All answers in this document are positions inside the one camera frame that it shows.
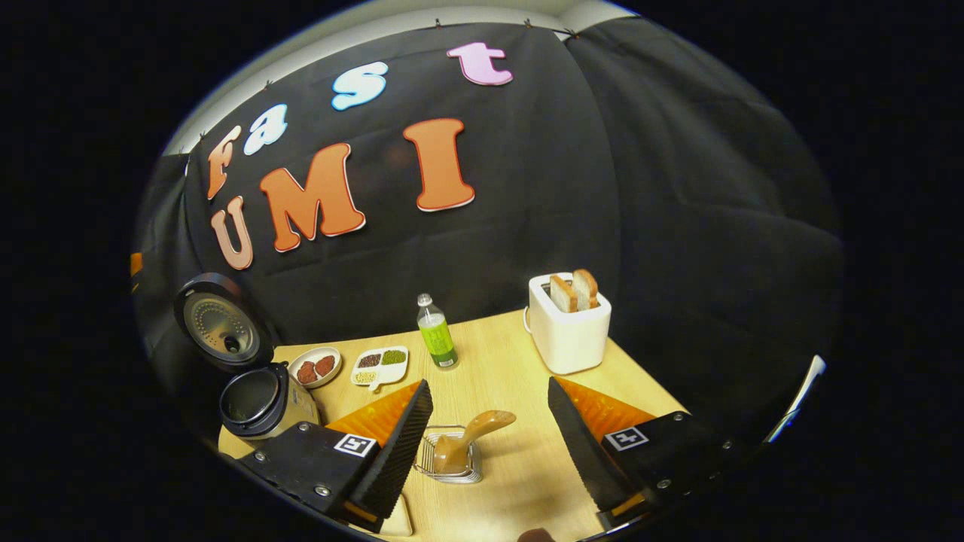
orange letter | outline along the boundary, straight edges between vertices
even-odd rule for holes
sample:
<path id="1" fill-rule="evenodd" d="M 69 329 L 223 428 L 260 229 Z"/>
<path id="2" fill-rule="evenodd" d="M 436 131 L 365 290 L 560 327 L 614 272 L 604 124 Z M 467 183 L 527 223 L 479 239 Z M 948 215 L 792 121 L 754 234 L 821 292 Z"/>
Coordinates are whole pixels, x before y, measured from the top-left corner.
<path id="1" fill-rule="evenodd" d="M 275 250 L 287 252 L 301 244 L 301 236 L 291 228 L 292 224 L 309 241 L 314 240 L 318 232 L 318 205 L 321 205 L 321 232 L 329 237 L 364 226 L 364 214 L 355 209 L 345 174 L 345 160 L 351 151 L 347 143 L 337 143 L 316 152 L 308 168 L 305 188 L 285 168 L 261 180 L 261 192 L 268 197 L 275 222 Z"/>
<path id="2" fill-rule="evenodd" d="M 239 135 L 241 135 L 241 126 L 235 126 L 207 156 L 207 163 L 211 165 L 211 173 L 208 176 L 207 184 L 207 200 L 209 202 L 228 180 L 225 168 L 231 163 L 231 153 L 234 151 L 234 145 L 231 142 L 237 139 Z"/>
<path id="3" fill-rule="evenodd" d="M 422 193 L 415 205 L 423 211 L 461 207 L 475 199 L 462 180 L 455 136 L 466 126 L 456 119 L 432 119 L 412 124 L 402 135 L 415 144 L 422 172 Z"/>
<path id="4" fill-rule="evenodd" d="M 241 205 L 244 199 L 241 196 L 235 197 L 228 202 L 228 213 L 234 219 L 234 229 L 238 232 L 241 240 L 241 252 L 234 250 L 231 240 L 228 238 L 228 229 L 225 228 L 225 212 L 223 210 L 214 213 L 211 217 L 211 228 L 218 236 L 218 244 L 221 245 L 221 254 L 225 255 L 228 265 L 235 269 L 247 269 L 254 259 L 254 250 L 251 248 L 251 236 L 248 235 L 248 226 L 244 223 L 244 215 L 241 214 Z"/>

bottle label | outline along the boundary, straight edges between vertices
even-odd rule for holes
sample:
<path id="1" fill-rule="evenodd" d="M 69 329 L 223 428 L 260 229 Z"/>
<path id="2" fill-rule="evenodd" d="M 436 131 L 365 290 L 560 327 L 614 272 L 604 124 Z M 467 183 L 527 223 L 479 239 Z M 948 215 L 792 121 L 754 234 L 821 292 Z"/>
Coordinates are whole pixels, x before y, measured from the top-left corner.
<path id="1" fill-rule="evenodd" d="M 442 323 L 437 326 L 420 329 L 422 338 L 425 339 L 425 345 L 428 346 L 430 354 L 440 356 L 447 354 L 455 347 L 455 345 L 452 344 L 452 336 L 448 333 L 448 324 L 444 319 Z"/>

toast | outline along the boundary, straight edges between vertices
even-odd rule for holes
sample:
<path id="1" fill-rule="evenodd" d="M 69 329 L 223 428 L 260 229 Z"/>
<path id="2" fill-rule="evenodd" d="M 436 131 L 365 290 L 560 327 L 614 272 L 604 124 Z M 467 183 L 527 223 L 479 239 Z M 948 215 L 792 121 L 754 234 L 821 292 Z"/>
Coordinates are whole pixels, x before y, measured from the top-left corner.
<path id="1" fill-rule="evenodd" d="M 549 277 L 549 299 L 562 312 L 576 312 L 578 304 L 576 291 L 558 275 Z"/>
<path id="2" fill-rule="evenodd" d="M 577 311 L 594 309 L 600 305 L 596 299 L 596 294 L 600 291 L 599 285 L 589 271 L 585 269 L 573 271 L 573 290 L 576 291 Z"/>

plate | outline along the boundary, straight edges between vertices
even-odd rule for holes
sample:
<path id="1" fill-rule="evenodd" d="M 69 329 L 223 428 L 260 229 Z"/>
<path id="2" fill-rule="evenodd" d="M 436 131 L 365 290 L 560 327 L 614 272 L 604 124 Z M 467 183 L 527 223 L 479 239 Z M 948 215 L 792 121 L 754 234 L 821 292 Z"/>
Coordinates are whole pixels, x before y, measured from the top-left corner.
<path id="1" fill-rule="evenodd" d="M 318 362 L 318 360 L 321 360 L 325 356 L 335 356 L 335 366 L 332 367 L 332 370 L 329 371 L 325 376 L 319 376 L 318 380 L 315 380 L 314 382 L 302 384 L 302 386 L 308 390 L 317 388 L 319 386 L 324 386 L 325 384 L 331 382 L 341 370 L 341 354 L 336 349 L 331 348 L 331 346 L 312 348 L 308 352 L 298 356 L 295 358 L 295 361 L 291 362 L 291 364 L 288 366 L 288 372 L 291 374 L 291 376 L 295 377 L 295 380 L 298 380 L 298 370 L 301 369 L 305 362 Z"/>
<path id="2" fill-rule="evenodd" d="M 389 350 L 398 350 L 405 354 L 405 361 L 383 365 L 383 356 Z M 368 356 L 377 356 L 378 364 L 374 366 L 359 366 L 362 360 Z M 387 348 L 373 348 L 365 350 L 359 354 L 352 367 L 352 384 L 356 386 L 367 386 L 372 392 L 377 392 L 382 384 L 391 384 L 405 378 L 405 371 L 409 368 L 409 349 L 402 345 L 389 346 Z"/>

wire basket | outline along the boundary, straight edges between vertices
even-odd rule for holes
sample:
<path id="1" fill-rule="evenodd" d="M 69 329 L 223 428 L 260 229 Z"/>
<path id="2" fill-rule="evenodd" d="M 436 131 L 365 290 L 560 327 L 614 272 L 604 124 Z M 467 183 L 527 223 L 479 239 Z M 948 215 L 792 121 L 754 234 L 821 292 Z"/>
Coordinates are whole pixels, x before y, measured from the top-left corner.
<path id="1" fill-rule="evenodd" d="M 435 444 L 442 435 L 451 437 L 461 437 L 466 429 L 462 425 L 429 425 L 425 428 L 425 435 L 419 444 L 419 451 L 416 455 L 418 461 L 412 465 L 416 471 L 434 478 L 439 482 L 451 484 L 471 484 L 482 479 L 482 472 L 479 470 L 476 458 L 478 449 L 475 443 L 469 445 L 469 467 L 461 473 L 441 474 L 433 469 L 433 459 L 435 458 Z"/>

